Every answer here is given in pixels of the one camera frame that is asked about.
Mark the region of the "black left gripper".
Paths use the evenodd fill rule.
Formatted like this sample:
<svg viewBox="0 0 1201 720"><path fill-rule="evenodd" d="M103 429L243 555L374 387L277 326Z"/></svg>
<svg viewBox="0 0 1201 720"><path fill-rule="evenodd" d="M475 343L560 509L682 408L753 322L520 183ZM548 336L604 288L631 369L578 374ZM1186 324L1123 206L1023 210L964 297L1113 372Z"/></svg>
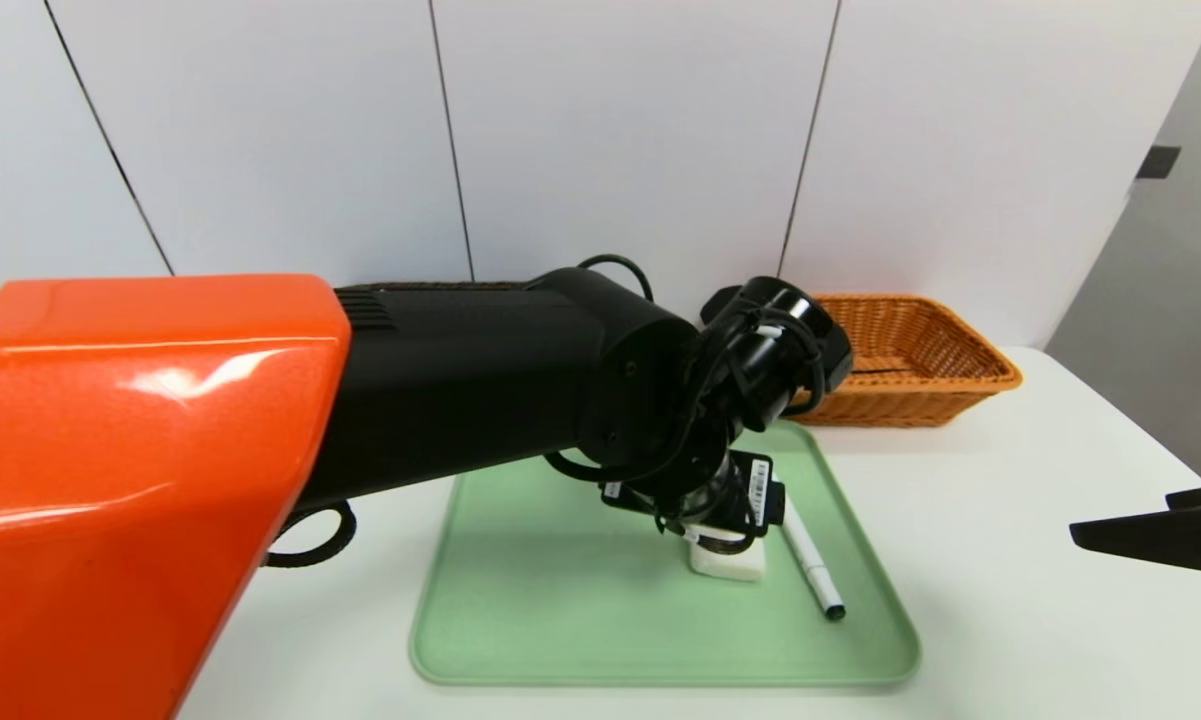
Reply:
<svg viewBox="0 0 1201 720"><path fill-rule="evenodd" d="M635 484L605 484L600 502L641 512L679 534L764 538L785 514L785 488L766 455L725 450L691 454Z"/></svg>

